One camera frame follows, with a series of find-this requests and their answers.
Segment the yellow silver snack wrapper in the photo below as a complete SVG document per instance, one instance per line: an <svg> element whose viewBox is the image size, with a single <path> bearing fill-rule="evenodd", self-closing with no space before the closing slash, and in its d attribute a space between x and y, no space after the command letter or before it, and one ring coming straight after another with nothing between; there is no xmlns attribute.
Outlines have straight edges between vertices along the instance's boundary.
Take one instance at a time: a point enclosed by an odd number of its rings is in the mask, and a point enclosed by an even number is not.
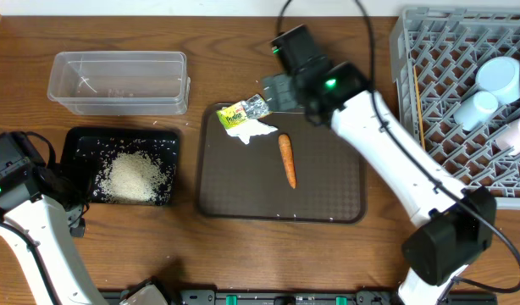
<svg viewBox="0 0 520 305"><path fill-rule="evenodd" d="M228 130L251 119L261 119L271 114L267 102L256 94L247 100L234 103L216 112L220 123Z"/></svg>

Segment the orange carrot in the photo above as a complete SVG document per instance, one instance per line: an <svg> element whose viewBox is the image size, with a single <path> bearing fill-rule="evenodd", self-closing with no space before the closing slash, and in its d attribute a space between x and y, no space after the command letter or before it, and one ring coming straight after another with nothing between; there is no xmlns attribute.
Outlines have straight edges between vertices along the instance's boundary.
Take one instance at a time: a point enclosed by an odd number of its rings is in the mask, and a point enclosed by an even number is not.
<svg viewBox="0 0 520 305"><path fill-rule="evenodd" d="M295 189L297 186L296 182L296 171L294 165L294 157L292 145L290 142L290 138L286 134L281 134L279 136L279 150L282 157L282 162L285 168L285 173L287 180L292 189Z"/></svg>

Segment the white tissue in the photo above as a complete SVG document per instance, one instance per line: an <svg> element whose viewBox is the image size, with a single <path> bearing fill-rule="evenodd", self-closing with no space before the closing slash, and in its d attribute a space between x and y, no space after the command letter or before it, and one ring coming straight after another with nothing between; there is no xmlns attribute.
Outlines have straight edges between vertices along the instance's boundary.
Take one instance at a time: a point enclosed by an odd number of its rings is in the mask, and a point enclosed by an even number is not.
<svg viewBox="0 0 520 305"><path fill-rule="evenodd" d="M237 137L248 145L253 136L266 136L277 130L276 127L266 125L257 119L249 119L236 127L229 128L226 132L229 136Z"/></svg>

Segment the wooden chopstick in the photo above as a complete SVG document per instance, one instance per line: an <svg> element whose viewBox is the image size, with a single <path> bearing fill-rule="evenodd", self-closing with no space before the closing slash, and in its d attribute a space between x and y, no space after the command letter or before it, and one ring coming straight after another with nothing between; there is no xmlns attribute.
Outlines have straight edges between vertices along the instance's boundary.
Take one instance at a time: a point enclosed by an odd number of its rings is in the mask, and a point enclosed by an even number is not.
<svg viewBox="0 0 520 305"><path fill-rule="evenodd" d="M424 138L424 130L423 130L422 103L421 103L421 97L420 97L420 90L419 90L419 84L418 84L418 73L417 73L416 65L413 66L412 70L413 70L413 79L414 79L414 85L415 85L415 95L416 95L416 100L417 100L417 116L418 116L418 130L419 130L420 143L422 145L423 150L426 151L426 141Z"/></svg>

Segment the light blue cup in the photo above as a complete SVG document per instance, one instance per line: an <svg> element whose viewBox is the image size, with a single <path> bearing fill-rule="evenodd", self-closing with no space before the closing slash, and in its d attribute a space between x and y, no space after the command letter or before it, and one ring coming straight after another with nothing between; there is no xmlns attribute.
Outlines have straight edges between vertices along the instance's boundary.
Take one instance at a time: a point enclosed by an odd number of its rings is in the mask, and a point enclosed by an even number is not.
<svg viewBox="0 0 520 305"><path fill-rule="evenodd" d="M461 104L453 117L465 131L470 131L485 123L498 107L498 100L492 93L477 91Z"/></svg>

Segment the light blue bowl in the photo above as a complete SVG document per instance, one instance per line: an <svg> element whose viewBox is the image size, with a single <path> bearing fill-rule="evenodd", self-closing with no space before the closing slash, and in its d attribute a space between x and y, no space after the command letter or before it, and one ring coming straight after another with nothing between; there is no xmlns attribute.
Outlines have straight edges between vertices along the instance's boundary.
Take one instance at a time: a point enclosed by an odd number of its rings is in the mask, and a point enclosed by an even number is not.
<svg viewBox="0 0 520 305"><path fill-rule="evenodd" d="M520 62L510 57L492 58L479 68L475 82L499 104L514 103L520 99Z"/></svg>

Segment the white plastic cup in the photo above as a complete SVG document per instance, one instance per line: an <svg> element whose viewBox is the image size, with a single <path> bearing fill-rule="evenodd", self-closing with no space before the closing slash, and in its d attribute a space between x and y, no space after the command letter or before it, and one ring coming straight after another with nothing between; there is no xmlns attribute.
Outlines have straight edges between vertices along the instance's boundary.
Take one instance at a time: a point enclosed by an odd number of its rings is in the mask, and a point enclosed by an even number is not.
<svg viewBox="0 0 520 305"><path fill-rule="evenodd" d="M509 152L511 156L518 155L520 153L520 119L509 123L496 138L495 144L500 150L511 149Z"/></svg>

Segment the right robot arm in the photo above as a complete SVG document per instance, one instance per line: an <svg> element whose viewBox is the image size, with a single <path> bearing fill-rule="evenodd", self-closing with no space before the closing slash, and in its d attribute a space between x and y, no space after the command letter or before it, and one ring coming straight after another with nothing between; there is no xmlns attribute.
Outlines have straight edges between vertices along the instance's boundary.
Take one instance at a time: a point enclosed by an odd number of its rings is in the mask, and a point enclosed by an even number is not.
<svg viewBox="0 0 520 305"><path fill-rule="evenodd" d="M403 129L374 83L353 64L326 57L284 62L290 95L308 120L327 125L358 150L395 193L416 231L403 243L410 266L397 296L403 304L438 304L462 271L491 245L496 201L437 164Z"/></svg>

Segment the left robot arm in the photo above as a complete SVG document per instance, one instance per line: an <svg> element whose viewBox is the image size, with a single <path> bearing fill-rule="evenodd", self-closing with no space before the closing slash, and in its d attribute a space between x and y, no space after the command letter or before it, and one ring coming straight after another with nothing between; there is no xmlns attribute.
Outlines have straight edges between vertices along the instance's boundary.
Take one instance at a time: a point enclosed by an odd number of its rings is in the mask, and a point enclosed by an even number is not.
<svg viewBox="0 0 520 305"><path fill-rule="evenodd" d="M87 208L62 174L55 152L44 159L30 132L0 134L0 236L38 304L104 304L72 236Z"/></svg>

